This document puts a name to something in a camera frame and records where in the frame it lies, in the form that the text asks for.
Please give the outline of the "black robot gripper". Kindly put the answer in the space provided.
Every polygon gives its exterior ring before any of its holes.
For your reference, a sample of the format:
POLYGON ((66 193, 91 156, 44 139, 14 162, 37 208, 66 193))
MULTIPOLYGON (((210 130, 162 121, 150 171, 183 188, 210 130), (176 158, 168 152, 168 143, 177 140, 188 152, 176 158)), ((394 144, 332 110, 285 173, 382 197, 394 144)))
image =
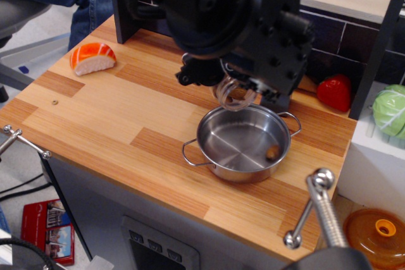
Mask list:
MULTIPOLYGON (((300 16, 300 0, 261 0, 247 39, 222 61, 243 87, 265 98, 291 95, 306 73, 314 41, 313 24, 300 16)), ((175 74, 183 86, 212 87, 225 72, 220 59, 197 59, 185 53, 175 74)))

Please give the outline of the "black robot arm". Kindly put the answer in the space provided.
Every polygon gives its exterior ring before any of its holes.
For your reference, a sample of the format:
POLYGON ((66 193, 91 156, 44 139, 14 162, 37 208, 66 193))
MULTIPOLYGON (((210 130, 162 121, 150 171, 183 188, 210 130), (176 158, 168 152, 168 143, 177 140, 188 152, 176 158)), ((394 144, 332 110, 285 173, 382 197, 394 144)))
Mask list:
POLYGON ((301 0, 124 0, 138 20, 163 19, 185 52, 182 85, 217 84, 230 68, 242 87, 290 95, 306 72, 312 23, 301 0))

